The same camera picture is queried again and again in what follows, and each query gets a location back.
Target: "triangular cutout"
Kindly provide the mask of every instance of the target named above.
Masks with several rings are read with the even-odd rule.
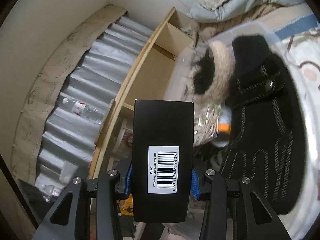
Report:
[[[258,199],[255,193],[250,193],[252,208],[253,208],[253,215],[254,221],[257,225],[270,223],[272,218],[269,212],[265,209],[261,201]]]
[[[67,195],[65,195],[63,200],[60,202],[60,205],[57,207],[56,211],[50,218],[50,222],[52,224],[61,226],[66,226],[68,224],[72,198],[72,193],[68,193]]]

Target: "pink circle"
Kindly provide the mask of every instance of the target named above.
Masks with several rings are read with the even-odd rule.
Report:
[[[303,75],[310,81],[317,81],[317,74],[312,69],[305,69]]]

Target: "silver fabric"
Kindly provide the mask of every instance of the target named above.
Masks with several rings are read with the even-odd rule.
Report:
[[[106,115],[152,30],[128,17],[111,24],[82,56],[62,87],[59,97],[82,101]],[[35,186],[44,194],[44,185],[66,186],[59,180],[66,162],[86,166],[92,160],[100,125],[60,108],[46,121],[37,160]]]

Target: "barcode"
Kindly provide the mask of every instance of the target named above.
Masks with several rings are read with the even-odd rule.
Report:
[[[177,153],[158,152],[157,188],[174,188],[173,178],[177,174]]]
[[[177,193],[178,146],[149,146],[148,193]]]

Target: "plastic bottle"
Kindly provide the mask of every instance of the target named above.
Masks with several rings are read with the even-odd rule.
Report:
[[[71,98],[61,97],[60,101],[61,104],[59,104],[59,106],[65,111],[77,114],[96,124],[102,124],[104,116],[98,109]]]

